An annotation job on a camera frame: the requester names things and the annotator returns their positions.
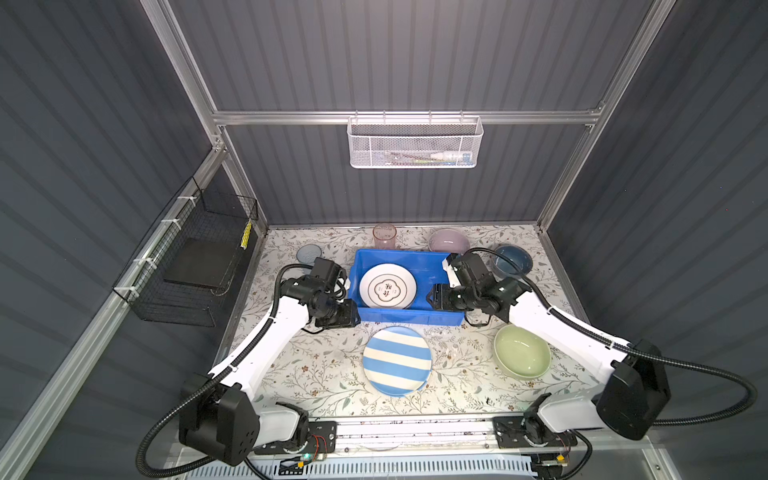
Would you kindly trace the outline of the white plate black emblem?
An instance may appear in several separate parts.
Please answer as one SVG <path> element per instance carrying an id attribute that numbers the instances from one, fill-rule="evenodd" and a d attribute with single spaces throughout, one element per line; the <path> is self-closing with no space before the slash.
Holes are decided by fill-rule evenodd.
<path id="1" fill-rule="evenodd" d="M 369 308 L 407 309 L 416 299 L 417 290 L 416 278 L 409 270 L 385 263 L 365 272 L 358 293 Z"/>

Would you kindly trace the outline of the blue white striped plate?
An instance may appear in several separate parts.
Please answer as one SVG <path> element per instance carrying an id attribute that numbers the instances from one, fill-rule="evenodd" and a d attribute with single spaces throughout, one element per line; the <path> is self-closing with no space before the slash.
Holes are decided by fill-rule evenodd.
<path id="1" fill-rule="evenodd" d="M 422 390 L 433 367 L 427 341 L 416 331 L 393 326 L 376 332 L 362 357 L 367 381 L 379 393 L 402 398 Z"/>

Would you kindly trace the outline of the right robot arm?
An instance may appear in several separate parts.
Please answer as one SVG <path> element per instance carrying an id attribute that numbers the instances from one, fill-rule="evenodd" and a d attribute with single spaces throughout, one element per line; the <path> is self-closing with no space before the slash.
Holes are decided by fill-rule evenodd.
<path id="1" fill-rule="evenodd" d="M 570 394 L 542 394 L 524 414 L 521 428 L 534 446 L 581 429 L 609 429 L 642 439 L 671 398 L 663 365 L 644 359 L 657 348 L 608 335 L 553 306 L 522 275 L 497 280 L 475 252 L 442 262 L 448 281 L 432 287 L 427 301 L 437 311 L 480 310 L 521 328 L 582 366 L 596 386 Z"/>

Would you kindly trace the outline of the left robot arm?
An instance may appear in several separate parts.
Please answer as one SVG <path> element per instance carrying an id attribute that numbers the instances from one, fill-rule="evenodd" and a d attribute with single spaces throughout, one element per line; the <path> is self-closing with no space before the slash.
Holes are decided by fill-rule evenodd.
<path id="1" fill-rule="evenodd" d="M 231 466 L 260 447 L 305 447 L 310 435 L 306 411 L 286 402 L 262 407 L 257 393 L 273 362 L 306 325 L 314 323 L 320 330 L 359 325 L 345 281 L 344 269 L 323 258 L 283 267 L 266 316 L 206 376 L 184 385 L 182 398 L 191 402 L 179 413 L 181 444 Z"/>

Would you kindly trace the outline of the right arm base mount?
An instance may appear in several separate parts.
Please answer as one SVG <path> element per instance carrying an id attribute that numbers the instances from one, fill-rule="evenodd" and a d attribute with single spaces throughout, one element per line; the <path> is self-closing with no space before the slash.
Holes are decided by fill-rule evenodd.
<path id="1" fill-rule="evenodd" d="M 562 447 L 570 450 L 579 440 L 571 433 L 553 433 L 541 421 L 524 416 L 497 416 L 491 419 L 499 448 Z"/>

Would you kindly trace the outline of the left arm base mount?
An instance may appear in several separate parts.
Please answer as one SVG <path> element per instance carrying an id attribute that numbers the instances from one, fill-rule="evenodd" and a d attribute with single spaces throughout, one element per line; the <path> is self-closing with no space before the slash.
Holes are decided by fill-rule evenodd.
<path id="1" fill-rule="evenodd" d="M 334 453 L 338 437 L 335 421 L 309 421 L 300 424 L 288 440 L 256 445 L 255 455 L 299 455 Z"/>

